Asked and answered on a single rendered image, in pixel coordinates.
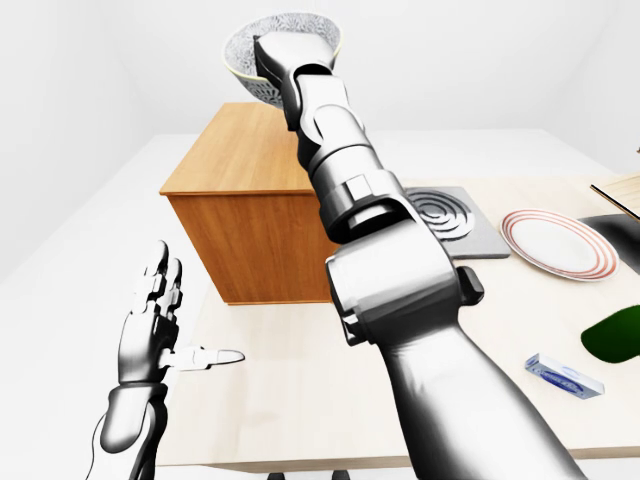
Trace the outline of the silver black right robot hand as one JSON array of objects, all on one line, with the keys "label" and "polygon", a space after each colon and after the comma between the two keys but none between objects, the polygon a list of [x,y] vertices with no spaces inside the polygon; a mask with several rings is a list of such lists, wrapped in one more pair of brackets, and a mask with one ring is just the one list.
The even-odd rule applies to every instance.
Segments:
[{"label": "silver black right robot hand", "polygon": [[272,31],[254,39],[257,74],[280,88],[286,78],[310,73],[330,75],[334,50],[320,35]]}]

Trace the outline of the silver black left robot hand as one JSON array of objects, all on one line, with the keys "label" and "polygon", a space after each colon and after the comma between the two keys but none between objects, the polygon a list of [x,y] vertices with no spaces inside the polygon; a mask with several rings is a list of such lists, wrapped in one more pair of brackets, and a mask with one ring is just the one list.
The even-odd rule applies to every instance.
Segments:
[{"label": "silver black left robot hand", "polygon": [[237,350],[206,349],[198,345],[176,347],[179,325],[176,311],[183,300],[183,267],[169,256],[168,245],[157,241],[134,290],[118,348],[121,384],[161,382],[169,369],[204,371],[213,366],[242,362]]}]

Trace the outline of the patterned grey white bowl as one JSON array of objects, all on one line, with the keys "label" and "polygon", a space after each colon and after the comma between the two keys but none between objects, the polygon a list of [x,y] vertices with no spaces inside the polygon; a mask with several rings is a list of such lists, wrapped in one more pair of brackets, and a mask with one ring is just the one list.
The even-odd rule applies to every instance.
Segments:
[{"label": "patterned grey white bowl", "polygon": [[324,39],[336,59],[343,44],[343,32],[330,18],[311,12],[283,12],[254,20],[234,32],[222,49],[225,67],[257,100],[282,109],[279,90],[257,73],[254,38],[271,31],[312,33]]}]

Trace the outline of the wooden cabinet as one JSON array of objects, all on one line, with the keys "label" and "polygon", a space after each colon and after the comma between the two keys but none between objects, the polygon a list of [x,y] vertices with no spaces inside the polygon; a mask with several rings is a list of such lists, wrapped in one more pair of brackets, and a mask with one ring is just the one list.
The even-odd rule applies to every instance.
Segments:
[{"label": "wooden cabinet", "polygon": [[283,113],[225,103],[160,190],[229,305],[329,301],[336,249]]}]

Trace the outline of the flat grey stove plate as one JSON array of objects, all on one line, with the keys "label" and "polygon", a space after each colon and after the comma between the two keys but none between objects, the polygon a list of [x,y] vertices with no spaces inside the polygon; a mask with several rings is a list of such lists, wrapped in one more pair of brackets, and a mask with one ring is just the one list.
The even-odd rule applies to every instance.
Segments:
[{"label": "flat grey stove plate", "polygon": [[464,188],[409,187],[405,191],[452,259],[510,256],[510,247]]}]

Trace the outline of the white plate with red rings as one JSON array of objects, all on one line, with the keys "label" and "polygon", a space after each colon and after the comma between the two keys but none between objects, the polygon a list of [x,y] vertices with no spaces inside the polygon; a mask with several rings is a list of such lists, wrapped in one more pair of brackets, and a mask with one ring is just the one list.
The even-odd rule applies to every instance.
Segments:
[{"label": "white plate with red rings", "polygon": [[602,281],[615,276],[621,266],[617,250],[603,235],[553,211],[511,211],[501,220],[500,232],[521,258],[566,279]]}]

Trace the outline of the pale wooden board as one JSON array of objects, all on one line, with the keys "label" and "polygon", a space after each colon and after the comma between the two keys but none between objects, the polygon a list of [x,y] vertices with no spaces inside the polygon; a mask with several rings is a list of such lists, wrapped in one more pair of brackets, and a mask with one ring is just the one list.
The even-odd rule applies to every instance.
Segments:
[{"label": "pale wooden board", "polygon": [[640,223],[640,171],[618,176],[607,182],[596,182],[590,188]]}]

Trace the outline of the black glossy object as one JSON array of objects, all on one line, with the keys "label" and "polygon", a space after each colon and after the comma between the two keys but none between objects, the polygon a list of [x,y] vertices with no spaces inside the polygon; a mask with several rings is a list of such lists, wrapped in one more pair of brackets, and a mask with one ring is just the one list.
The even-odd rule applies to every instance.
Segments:
[{"label": "black glossy object", "polygon": [[605,237],[617,250],[620,259],[640,275],[640,223],[625,214],[580,218]]}]

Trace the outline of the blue white printed box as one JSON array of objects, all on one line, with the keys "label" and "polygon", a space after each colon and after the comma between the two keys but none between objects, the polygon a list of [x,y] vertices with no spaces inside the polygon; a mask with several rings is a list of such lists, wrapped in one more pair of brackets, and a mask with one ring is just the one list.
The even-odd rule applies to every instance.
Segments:
[{"label": "blue white printed box", "polygon": [[527,359],[524,363],[524,369],[582,400],[601,396],[605,393],[605,387],[602,382],[541,353],[537,353]]}]

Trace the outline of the dark green rounded object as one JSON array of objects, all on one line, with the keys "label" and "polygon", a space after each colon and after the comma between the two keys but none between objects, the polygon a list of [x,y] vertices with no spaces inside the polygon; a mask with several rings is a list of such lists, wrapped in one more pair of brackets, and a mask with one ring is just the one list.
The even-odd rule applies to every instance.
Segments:
[{"label": "dark green rounded object", "polygon": [[619,310],[587,328],[581,342],[591,355],[607,363],[640,356],[640,305]]}]

